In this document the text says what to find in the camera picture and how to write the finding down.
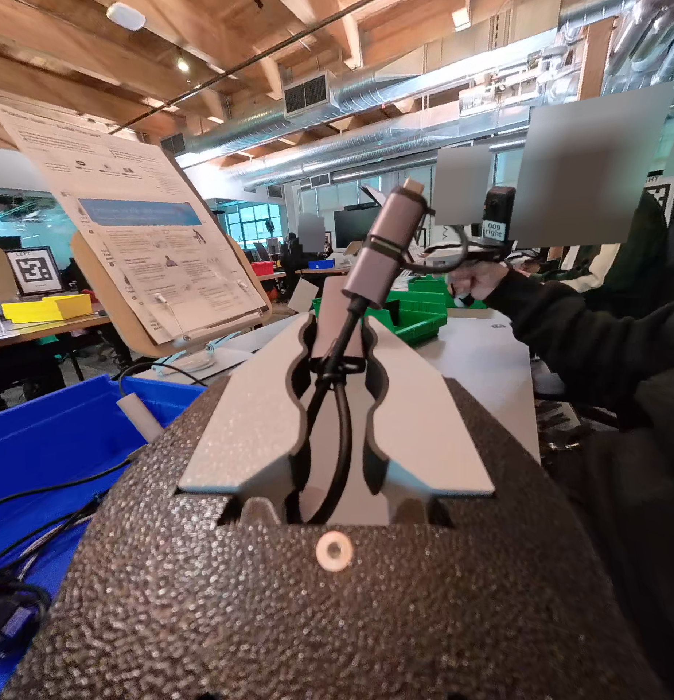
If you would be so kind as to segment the green divided plastic bin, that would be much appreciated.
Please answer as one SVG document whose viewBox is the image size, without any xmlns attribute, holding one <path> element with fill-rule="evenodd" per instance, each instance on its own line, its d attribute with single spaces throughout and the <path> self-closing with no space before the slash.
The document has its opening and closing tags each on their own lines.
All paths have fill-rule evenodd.
<svg viewBox="0 0 674 700">
<path fill-rule="evenodd" d="M 351 300 L 342 290 L 346 275 L 329 276 L 322 295 L 312 301 L 317 320 L 316 339 L 329 349 L 347 320 Z M 447 324 L 447 307 L 441 294 L 390 291 L 385 305 L 368 307 L 362 317 L 373 317 L 407 345 L 415 346 L 437 336 Z"/>
</svg>

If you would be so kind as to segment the person's right hand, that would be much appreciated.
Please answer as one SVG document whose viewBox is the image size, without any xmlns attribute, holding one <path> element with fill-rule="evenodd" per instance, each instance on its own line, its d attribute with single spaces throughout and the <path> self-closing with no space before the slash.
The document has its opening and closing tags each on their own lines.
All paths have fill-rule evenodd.
<svg viewBox="0 0 674 700">
<path fill-rule="evenodd" d="M 497 262 L 464 262 L 448 272 L 446 279 L 454 298 L 462 302 L 468 297 L 474 301 L 483 301 L 497 289 L 510 271 L 507 265 Z"/>
</svg>

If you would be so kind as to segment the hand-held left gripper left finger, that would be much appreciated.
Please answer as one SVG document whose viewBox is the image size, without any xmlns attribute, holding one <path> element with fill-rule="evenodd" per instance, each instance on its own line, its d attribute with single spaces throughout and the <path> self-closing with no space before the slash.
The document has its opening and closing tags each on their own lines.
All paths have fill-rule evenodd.
<svg viewBox="0 0 674 700">
<path fill-rule="evenodd" d="M 307 410 L 316 317 L 300 314 L 227 380 L 186 470 L 184 494 L 286 499 L 310 472 Z"/>
</svg>

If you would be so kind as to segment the blue plastic bin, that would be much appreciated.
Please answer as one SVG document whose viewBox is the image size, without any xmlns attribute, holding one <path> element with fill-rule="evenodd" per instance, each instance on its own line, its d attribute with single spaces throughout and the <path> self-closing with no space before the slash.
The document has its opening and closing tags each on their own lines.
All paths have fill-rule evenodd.
<svg viewBox="0 0 674 700">
<path fill-rule="evenodd" d="M 125 379 L 162 427 L 168 426 L 204 388 L 153 380 Z M 114 467 L 145 444 L 117 405 L 118 383 L 96 377 L 0 412 L 0 498 L 60 485 Z M 22 497 L 0 506 L 0 551 L 49 521 L 74 512 L 110 488 L 122 474 L 91 483 Z M 87 524 L 74 527 L 44 548 L 25 576 L 55 597 Z M 0 691 L 23 657 L 0 659 Z"/>
</svg>

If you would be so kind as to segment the grey desk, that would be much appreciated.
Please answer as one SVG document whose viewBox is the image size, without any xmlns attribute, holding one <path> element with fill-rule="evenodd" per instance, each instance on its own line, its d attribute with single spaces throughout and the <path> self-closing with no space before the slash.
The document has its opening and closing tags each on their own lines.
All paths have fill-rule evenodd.
<svg viewBox="0 0 674 700">
<path fill-rule="evenodd" d="M 176 361 L 195 379 L 213 381 L 231 372 L 250 353 L 262 349 L 298 314 L 225 341 L 212 355 L 195 352 L 201 360 Z M 508 319 L 492 310 L 453 310 L 437 336 L 414 350 L 441 375 L 454 379 L 475 398 L 537 461 L 540 447 L 535 421 L 529 350 L 518 342 Z"/>
</svg>

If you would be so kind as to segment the person's right forearm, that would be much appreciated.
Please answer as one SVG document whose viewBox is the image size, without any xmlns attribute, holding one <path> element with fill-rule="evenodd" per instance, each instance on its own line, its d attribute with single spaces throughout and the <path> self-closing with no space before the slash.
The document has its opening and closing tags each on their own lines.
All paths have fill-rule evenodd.
<svg viewBox="0 0 674 700">
<path fill-rule="evenodd" d="M 509 270 L 484 302 L 507 316 L 574 402 L 628 415 L 643 382 L 674 370 L 674 301 L 640 319 L 616 318 L 568 285 Z"/>
</svg>

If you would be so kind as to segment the white instruction sheet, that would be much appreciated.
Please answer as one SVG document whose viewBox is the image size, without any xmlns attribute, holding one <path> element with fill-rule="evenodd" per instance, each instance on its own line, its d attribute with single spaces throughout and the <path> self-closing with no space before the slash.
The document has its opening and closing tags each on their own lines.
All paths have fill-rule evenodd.
<svg viewBox="0 0 674 700">
<path fill-rule="evenodd" d="M 51 194 L 77 226 L 76 218 L 72 218 L 73 207 L 68 203 L 68 190 L 77 173 L 74 169 L 75 158 L 85 153 L 93 153 L 94 148 L 100 144 L 106 145 L 115 135 L 106 135 L 79 125 L 32 115 L 2 104 L 0 124 L 20 152 L 39 170 Z"/>
</svg>

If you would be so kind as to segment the grey adapter with short cable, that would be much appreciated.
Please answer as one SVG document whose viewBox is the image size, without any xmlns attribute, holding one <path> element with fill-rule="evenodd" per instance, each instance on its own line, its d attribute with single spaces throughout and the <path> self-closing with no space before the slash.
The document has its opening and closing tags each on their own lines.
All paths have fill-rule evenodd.
<svg viewBox="0 0 674 700">
<path fill-rule="evenodd" d="M 346 488 L 351 466 L 352 425 L 346 394 L 348 370 L 344 357 L 367 308 L 381 307 L 386 301 L 394 279 L 404 264 L 402 252 L 403 248 L 375 238 L 374 242 L 368 243 L 366 249 L 359 254 L 357 264 L 347 276 L 342 291 L 350 301 L 347 316 L 317 374 L 315 392 L 307 407 L 307 437 L 310 437 L 328 391 L 332 390 L 335 394 L 339 424 L 338 459 L 324 500 L 307 521 L 308 524 L 326 524 Z"/>
</svg>

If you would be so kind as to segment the yellow plastic bin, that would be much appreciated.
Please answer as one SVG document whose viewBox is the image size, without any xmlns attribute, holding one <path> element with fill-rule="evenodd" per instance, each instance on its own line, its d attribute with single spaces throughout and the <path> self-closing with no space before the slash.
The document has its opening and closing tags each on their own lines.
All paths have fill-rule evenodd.
<svg viewBox="0 0 674 700">
<path fill-rule="evenodd" d="M 15 324 L 51 323 L 89 316 L 93 306 L 88 294 L 52 295 L 38 301 L 3 303 L 6 320 Z"/>
</svg>

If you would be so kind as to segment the grey plug adapter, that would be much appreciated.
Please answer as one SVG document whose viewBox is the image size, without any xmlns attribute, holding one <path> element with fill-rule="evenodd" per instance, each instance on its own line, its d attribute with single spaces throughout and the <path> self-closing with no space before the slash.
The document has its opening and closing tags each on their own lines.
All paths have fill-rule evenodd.
<svg viewBox="0 0 674 700">
<path fill-rule="evenodd" d="M 469 249 L 464 234 L 459 235 L 459 252 L 454 258 L 435 261 L 430 265 L 408 259 L 410 244 L 428 212 L 424 185 L 415 179 L 406 179 L 402 186 L 394 188 L 386 197 L 365 244 L 366 267 L 380 281 L 393 281 L 402 269 L 421 275 L 431 273 L 436 267 L 452 272 L 466 261 Z"/>
</svg>

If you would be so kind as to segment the black white marker board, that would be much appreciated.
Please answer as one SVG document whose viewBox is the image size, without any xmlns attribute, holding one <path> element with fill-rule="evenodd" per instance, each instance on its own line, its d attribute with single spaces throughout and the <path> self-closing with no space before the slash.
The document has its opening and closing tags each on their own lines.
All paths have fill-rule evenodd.
<svg viewBox="0 0 674 700">
<path fill-rule="evenodd" d="M 664 176 L 662 171 L 651 171 L 644 190 L 656 199 L 666 225 L 670 227 L 674 222 L 674 176 Z"/>
<path fill-rule="evenodd" d="M 49 246 L 5 251 L 21 296 L 62 293 L 65 286 Z"/>
</svg>

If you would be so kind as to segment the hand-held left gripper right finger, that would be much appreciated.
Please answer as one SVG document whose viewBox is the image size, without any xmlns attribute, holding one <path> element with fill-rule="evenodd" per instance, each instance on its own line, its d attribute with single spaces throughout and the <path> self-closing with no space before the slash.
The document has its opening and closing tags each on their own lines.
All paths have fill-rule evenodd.
<svg viewBox="0 0 674 700">
<path fill-rule="evenodd" d="M 362 326 L 368 409 L 363 474 L 386 499 L 490 497 L 495 486 L 446 378 L 394 332 Z"/>
</svg>

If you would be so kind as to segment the ceiling vent unit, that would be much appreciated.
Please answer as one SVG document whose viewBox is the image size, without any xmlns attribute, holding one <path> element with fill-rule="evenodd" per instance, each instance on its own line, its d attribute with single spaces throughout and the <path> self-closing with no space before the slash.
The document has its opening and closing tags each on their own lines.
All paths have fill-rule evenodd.
<svg viewBox="0 0 674 700">
<path fill-rule="evenodd" d="M 336 75 L 319 71 L 290 82 L 282 88 L 284 118 L 297 121 L 304 115 L 330 110 L 335 107 L 333 87 Z"/>
</svg>

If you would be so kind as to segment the black computer monitor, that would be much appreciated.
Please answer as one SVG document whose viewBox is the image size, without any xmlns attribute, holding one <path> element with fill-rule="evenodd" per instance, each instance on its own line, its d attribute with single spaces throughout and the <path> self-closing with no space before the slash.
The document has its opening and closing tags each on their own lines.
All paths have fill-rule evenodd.
<svg viewBox="0 0 674 700">
<path fill-rule="evenodd" d="M 350 243 L 364 241 L 380 211 L 377 204 L 349 205 L 333 214 L 335 249 L 346 249 Z"/>
</svg>

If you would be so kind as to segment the silver air duct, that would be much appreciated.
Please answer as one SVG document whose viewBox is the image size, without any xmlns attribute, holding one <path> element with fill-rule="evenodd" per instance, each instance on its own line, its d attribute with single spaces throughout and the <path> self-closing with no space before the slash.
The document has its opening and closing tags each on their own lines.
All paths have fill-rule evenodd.
<svg viewBox="0 0 674 700">
<path fill-rule="evenodd" d="M 490 18 L 430 42 L 384 66 L 336 77 L 320 74 L 322 85 L 329 89 L 327 102 L 306 108 L 292 120 L 286 116 L 284 104 L 280 102 L 273 109 L 260 110 L 204 135 L 189 137 L 184 153 L 177 155 L 176 161 L 185 169 L 385 104 L 445 90 L 472 75 L 550 45 L 557 33 L 557 27 L 553 26 L 544 31 L 525 31 L 519 39 L 507 27 L 502 29 L 498 43 L 493 44 L 492 25 L 493 18 Z"/>
</svg>

